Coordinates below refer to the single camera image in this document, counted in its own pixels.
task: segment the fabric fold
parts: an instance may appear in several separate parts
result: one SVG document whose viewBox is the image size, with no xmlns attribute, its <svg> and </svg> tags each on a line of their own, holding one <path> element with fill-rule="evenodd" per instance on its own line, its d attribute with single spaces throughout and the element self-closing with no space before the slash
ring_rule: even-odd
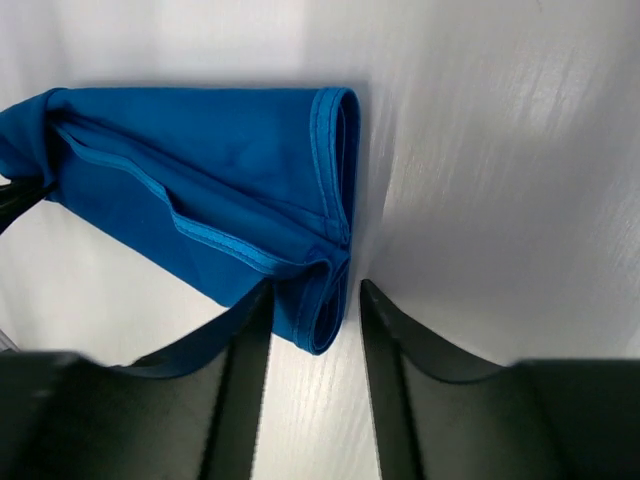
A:
<svg viewBox="0 0 640 480">
<path fill-rule="evenodd" d="M 274 332 L 324 352 L 345 310 L 360 112 L 345 88 L 56 89 L 0 114 L 0 173 L 218 303 L 267 278 Z"/>
</svg>

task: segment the white table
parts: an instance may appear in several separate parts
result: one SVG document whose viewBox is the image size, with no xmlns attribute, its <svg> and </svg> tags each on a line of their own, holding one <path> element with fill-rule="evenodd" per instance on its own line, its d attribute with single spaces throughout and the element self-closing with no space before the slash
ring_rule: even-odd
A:
<svg viewBox="0 0 640 480">
<path fill-rule="evenodd" d="M 0 0 L 0 106 L 65 85 L 353 86 L 354 282 L 491 360 L 640 352 L 635 0 Z M 0 329 L 127 362 L 221 309 L 57 205 L 0 237 Z M 357 305 L 274 339 L 257 479 L 375 479 Z"/>
</svg>

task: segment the blue garment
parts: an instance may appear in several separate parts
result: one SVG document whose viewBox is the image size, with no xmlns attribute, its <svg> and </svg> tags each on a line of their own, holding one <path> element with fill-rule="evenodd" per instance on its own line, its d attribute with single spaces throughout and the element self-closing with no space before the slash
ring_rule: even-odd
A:
<svg viewBox="0 0 640 480">
<path fill-rule="evenodd" d="M 345 309 L 360 113 L 344 88 L 56 89 L 0 114 L 0 173 L 218 303 L 275 284 L 274 332 L 314 354 Z"/>
</svg>

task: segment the folded blue fabric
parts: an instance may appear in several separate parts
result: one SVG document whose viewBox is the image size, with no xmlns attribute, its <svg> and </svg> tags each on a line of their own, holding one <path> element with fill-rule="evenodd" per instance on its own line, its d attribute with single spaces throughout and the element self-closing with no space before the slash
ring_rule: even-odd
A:
<svg viewBox="0 0 640 480">
<path fill-rule="evenodd" d="M 0 114 L 0 173 L 274 332 L 325 351 L 345 309 L 360 113 L 345 88 L 56 89 Z"/>
</svg>

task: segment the blue cloth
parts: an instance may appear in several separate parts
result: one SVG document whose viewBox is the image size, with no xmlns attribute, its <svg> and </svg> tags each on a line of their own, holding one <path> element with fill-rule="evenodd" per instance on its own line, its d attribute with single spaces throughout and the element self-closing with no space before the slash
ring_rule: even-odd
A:
<svg viewBox="0 0 640 480">
<path fill-rule="evenodd" d="M 273 280 L 274 332 L 319 354 L 344 315 L 359 129 L 344 88 L 56 89 L 0 114 L 0 173 L 56 181 L 49 200 L 222 305 Z"/>
</svg>

